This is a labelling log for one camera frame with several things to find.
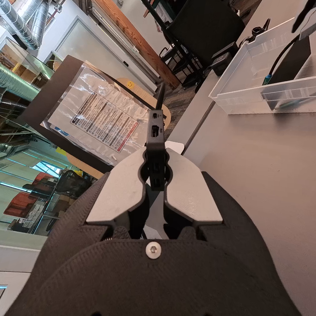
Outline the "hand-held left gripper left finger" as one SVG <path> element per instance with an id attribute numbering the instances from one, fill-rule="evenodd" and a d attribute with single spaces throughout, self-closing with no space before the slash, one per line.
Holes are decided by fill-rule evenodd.
<path id="1" fill-rule="evenodd" d="M 149 216 L 146 191 L 148 167 L 142 147 L 116 165 L 101 189 L 86 223 L 125 227 L 132 239 L 140 239 Z"/>

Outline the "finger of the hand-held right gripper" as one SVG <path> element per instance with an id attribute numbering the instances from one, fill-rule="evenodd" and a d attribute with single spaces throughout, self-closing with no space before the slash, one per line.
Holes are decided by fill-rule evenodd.
<path id="1" fill-rule="evenodd" d="M 316 31 L 316 22 L 306 22 L 304 26 L 302 26 L 300 33 L 299 33 L 299 40 L 302 40 L 312 33 Z"/>
<path id="2" fill-rule="evenodd" d="M 315 0 L 302 0 L 301 1 L 298 8 L 298 13 L 295 16 L 295 21 L 292 26 L 292 33 L 295 33 L 297 31 L 297 29 L 302 24 L 307 14 L 309 14 L 312 11 L 312 9 L 315 8 L 315 5 L 316 5 L 315 3 L 316 3 Z"/>

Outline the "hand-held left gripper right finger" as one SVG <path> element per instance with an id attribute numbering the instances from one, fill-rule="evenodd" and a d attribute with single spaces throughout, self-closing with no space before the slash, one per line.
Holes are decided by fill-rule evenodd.
<path id="1" fill-rule="evenodd" d="M 223 224 L 223 218 L 200 169 L 175 151 L 167 151 L 163 197 L 164 231 L 177 239 L 185 227 Z"/>

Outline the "black usb hub adapter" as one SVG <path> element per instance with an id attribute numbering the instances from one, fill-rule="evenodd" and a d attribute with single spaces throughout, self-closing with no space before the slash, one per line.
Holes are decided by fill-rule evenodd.
<path id="1" fill-rule="evenodd" d="M 165 142 L 162 110 L 164 93 L 165 83 L 162 83 L 158 91 L 156 108 L 149 111 L 146 141 L 146 160 L 150 186 L 152 191 L 158 192 L 162 192 L 165 185 Z"/>

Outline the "clear plastic bin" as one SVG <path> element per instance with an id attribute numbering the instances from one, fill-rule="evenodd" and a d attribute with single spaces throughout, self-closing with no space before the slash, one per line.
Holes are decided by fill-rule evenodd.
<path id="1" fill-rule="evenodd" d="M 275 60 L 298 34 L 294 18 L 245 42 L 209 94 L 227 114 L 315 113 L 315 32 L 311 54 L 294 80 L 263 85 Z"/>

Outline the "black clip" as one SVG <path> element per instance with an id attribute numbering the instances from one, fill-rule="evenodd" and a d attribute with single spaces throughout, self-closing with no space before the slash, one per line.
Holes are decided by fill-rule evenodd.
<path id="1" fill-rule="evenodd" d="M 271 18 L 268 18 L 265 22 L 265 24 L 263 25 L 263 27 L 261 26 L 256 26 L 251 30 L 251 34 L 253 37 L 256 37 L 260 34 L 262 34 L 263 32 L 267 31 L 269 24 L 270 24 Z"/>

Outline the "white display stand base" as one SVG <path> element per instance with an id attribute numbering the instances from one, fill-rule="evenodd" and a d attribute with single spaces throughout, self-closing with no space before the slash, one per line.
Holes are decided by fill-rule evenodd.
<path id="1" fill-rule="evenodd" d="M 185 149 L 185 145 L 174 141 L 166 141 L 165 148 L 172 149 L 174 152 L 181 155 Z"/>

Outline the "black power adapter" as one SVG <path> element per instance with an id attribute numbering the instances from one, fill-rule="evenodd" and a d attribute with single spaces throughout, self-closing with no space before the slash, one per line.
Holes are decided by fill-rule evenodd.
<path id="1" fill-rule="evenodd" d="M 232 42 L 212 56 L 213 62 L 211 69 L 218 77 L 227 69 L 238 50 L 239 47 L 236 42 Z"/>

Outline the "black display board instruction sheet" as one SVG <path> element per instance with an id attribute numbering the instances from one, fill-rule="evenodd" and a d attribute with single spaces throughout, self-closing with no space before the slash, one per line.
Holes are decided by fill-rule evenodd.
<path id="1" fill-rule="evenodd" d="M 88 61 L 68 55 L 21 119 L 69 155 L 110 172 L 147 141 L 150 114 L 163 97 L 145 101 Z"/>

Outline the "white door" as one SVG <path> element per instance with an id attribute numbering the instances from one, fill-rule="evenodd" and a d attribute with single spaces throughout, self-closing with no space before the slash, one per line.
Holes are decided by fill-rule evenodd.
<path id="1" fill-rule="evenodd" d="M 135 71 L 134 63 L 126 62 L 115 55 L 78 16 L 73 20 L 54 52 L 62 59 L 70 55 L 78 60 L 88 61 L 111 77 L 127 78 L 150 93 L 156 90 L 155 83 Z"/>

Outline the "silver ceiling ductwork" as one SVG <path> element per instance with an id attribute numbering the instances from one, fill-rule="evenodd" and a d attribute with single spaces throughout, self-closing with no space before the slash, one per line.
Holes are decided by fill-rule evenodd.
<path id="1" fill-rule="evenodd" d="M 42 44 L 51 0 L 1 0 L 1 26 L 31 50 Z"/>

